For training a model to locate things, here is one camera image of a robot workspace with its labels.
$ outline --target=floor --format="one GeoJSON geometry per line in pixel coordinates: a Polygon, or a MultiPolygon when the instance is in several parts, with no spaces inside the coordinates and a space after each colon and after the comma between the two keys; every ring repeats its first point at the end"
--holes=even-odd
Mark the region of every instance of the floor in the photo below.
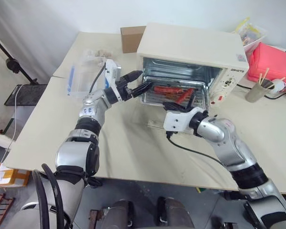
{"type": "MultiPolygon", "coordinates": [[[[5,227],[34,189],[33,181],[30,180],[27,187],[6,190],[7,196],[15,197],[16,201],[0,228],[5,227]]],[[[207,189],[198,193],[194,187],[117,179],[104,179],[102,187],[84,189],[75,222],[80,229],[87,229],[91,209],[109,207],[117,200],[127,199],[134,203],[135,228],[155,226],[153,216],[159,196],[173,197],[182,202],[197,229],[219,228],[220,222],[237,222],[241,229],[253,228],[243,217],[242,202],[227,201],[218,190],[207,189]]]]}

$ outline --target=table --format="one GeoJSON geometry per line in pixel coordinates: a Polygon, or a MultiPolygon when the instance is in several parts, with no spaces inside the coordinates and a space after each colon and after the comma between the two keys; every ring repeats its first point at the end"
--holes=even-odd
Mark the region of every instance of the table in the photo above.
{"type": "MultiPolygon", "coordinates": [[[[66,95],[65,77],[87,48],[113,51],[122,74],[136,68],[135,53],[122,54],[119,34],[79,33],[6,158],[6,166],[32,170],[47,163],[55,170],[56,151],[75,127],[81,108],[81,103],[66,95]]],[[[245,92],[235,88],[210,114],[235,124],[265,173],[286,193],[286,97],[251,104],[244,99],[245,92]]],[[[138,98],[114,104],[105,114],[99,136],[97,176],[236,190],[230,174],[216,162],[168,143],[162,129],[164,116],[163,108],[141,104],[138,98]]],[[[178,134],[172,139],[215,156],[202,138],[178,134]]]]}

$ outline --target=white cup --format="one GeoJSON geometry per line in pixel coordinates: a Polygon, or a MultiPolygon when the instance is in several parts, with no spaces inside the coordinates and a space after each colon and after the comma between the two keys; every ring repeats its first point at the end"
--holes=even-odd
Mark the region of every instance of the white cup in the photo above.
{"type": "Polygon", "coordinates": [[[282,91],[286,87],[286,83],[280,79],[275,79],[272,81],[272,83],[275,85],[275,87],[269,92],[270,94],[275,94],[279,91],[282,91]]]}

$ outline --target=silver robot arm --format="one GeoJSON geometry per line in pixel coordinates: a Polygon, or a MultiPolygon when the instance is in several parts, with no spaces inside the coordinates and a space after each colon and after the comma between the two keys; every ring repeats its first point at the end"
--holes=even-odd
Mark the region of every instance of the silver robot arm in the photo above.
{"type": "MultiPolygon", "coordinates": [[[[61,192],[64,225],[67,225],[67,228],[74,221],[84,187],[99,168],[98,137],[105,121],[105,112],[112,104],[137,97],[152,86],[152,82],[148,82],[135,89],[127,87],[129,82],[136,80],[141,74],[142,71],[133,71],[121,77],[114,86],[89,93],[83,100],[75,129],[69,133],[56,154],[54,175],[61,192]]],[[[55,229],[57,209],[53,190],[49,181],[44,182],[43,186],[49,209],[49,225],[51,229],[55,229]]],[[[36,192],[15,214],[6,228],[41,228],[39,199],[36,192]]]]}
{"type": "Polygon", "coordinates": [[[199,107],[190,111],[180,111],[179,106],[172,104],[166,107],[175,109],[166,114],[165,130],[178,132],[191,128],[194,135],[203,137],[213,147],[237,183],[239,192],[248,200],[244,207],[257,228],[275,228],[276,223],[286,225],[282,223],[286,221],[284,197],[263,172],[249,147],[238,137],[231,121],[209,117],[199,107]]]}

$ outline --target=toaster oven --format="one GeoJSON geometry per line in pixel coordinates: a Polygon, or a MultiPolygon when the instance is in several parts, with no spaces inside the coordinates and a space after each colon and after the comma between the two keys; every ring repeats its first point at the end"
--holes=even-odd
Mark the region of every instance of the toaster oven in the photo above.
{"type": "Polygon", "coordinates": [[[143,82],[154,82],[143,103],[178,101],[209,110],[227,98],[249,65],[238,34],[149,23],[137,50],[137,68],[143,82]]]}

